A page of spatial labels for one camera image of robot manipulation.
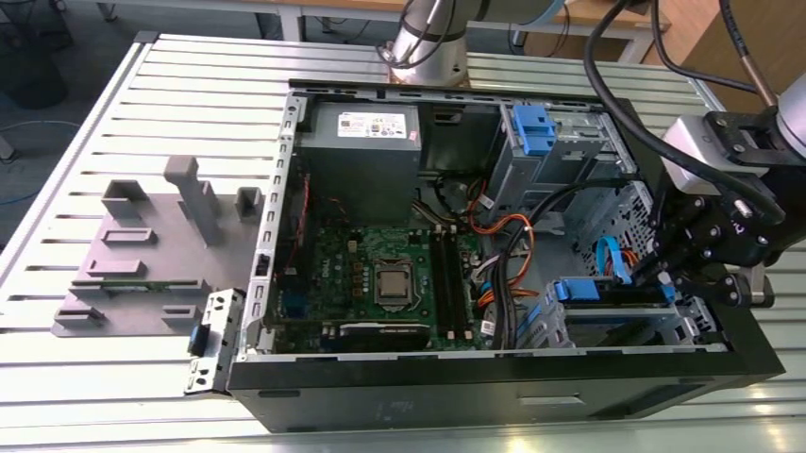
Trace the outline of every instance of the ram slot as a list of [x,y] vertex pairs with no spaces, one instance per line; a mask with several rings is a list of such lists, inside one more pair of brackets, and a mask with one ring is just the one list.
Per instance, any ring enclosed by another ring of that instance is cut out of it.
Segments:
[[460,246],[457,244],[457,235],[449,234],[444,240],[446,257],[446,275],[449,279],[449,291],[452,312],[454,313],[454,331],[458,338],[465,338],[470,334],[468,328],[468,304],[465,301],[465,284],[462,277],[462,260],[460,256]]
[[437,334],[454,338],[454,313],[452,313],[452,294],[448,277],[445,233],[432,234],[432,280],[434,282],[434,297],[437,301]]

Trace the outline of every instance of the cpu socket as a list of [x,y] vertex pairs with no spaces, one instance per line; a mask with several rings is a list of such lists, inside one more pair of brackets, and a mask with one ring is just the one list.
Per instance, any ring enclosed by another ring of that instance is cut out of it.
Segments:
[[414,302],[413,261],[375,260],[375,304],[386,311],[401,311]]

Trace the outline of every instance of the screw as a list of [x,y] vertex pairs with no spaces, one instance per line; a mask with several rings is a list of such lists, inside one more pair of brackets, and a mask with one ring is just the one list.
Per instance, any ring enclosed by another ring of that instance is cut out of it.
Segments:
[[742,214],[742,217],[745,217],[746,219],[750,219],[753,216],[753,211],[750,210],[750,206],[748,206],[748,203],[745,203],[745,200],[736,200],[733,202],[733,206],[736,206],[736,208],[740,211],[740,214]]

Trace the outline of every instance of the aluminum extrusion table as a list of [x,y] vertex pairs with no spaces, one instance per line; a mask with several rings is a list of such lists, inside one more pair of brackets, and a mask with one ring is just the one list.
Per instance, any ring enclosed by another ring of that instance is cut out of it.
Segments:
[[[602,73],[656,133],[680,114],[718,108],[708,91],[662,69],[604,63]],[[476,87],[592,93],[578,61],[472,54],[470,76]],[[273,436],[237,402],[183,397],[187,338],[55,337],[54,314],[102,222],[110,179],[173,192],[162,178],[169,156],[191,154],[217,193],[266,187],[290,77],[382,82],[386,68],[371,47],[170,35],[131,46],[0,257],[0,448],[806,450],[804,247],[772,269],[778,301],[757,313],[788,374],[625,423]]]

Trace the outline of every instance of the green motherboard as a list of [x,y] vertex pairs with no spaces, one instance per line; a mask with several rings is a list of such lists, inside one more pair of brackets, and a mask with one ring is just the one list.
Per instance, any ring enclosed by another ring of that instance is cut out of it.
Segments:
[[[286,298],[285,353],[323,352],[329,328],[350,323],[418,324],[432,328],[426,350],[485,348],[473,300],[464,286],[468,329],[440,331],[429,229],[326,227],[317,233],[306,297]],[[457,236],[464,271],[480,252],[474,235]]]

